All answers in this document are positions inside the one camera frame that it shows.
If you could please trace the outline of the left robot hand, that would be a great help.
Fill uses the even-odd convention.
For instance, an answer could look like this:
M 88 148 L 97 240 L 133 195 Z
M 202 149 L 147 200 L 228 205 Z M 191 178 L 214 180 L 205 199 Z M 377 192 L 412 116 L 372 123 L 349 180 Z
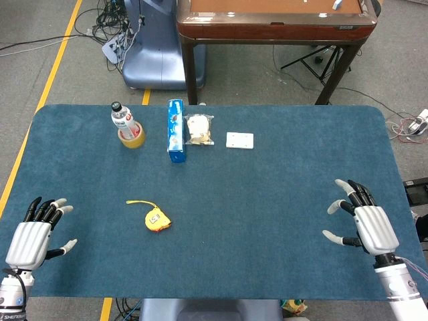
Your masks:
M 41 197 L 34 199 L 15 230 L 6 264 L 14 270 L 33 271 L 44 261 L 69 253 L 77 244 L 77 239 L 71 239 L 57 249 L 50 249 L 49 243 L 60 219 L 73 210 L 74 207 L 68 205 L 65 198 L 47 201 L 42 201 Z

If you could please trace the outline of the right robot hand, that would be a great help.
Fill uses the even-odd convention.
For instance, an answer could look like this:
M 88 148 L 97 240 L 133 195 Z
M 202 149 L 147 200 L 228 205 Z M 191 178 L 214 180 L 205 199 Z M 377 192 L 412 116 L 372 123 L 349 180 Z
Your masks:
M 399 240 L 386 212 L 376 204 L 371 192 L 352 180 L 336 179 L 335 183 L 344 190 L 349 200 L 336 200 L 329 206 L 327 213 L 331 215 L 342 209 L 351 214 L 357 236 L 337 236 L 331 231 L 323 230 L 324 237 L 341 246 L 362 247 L 374 257 L 394 253 L 399 246 Z

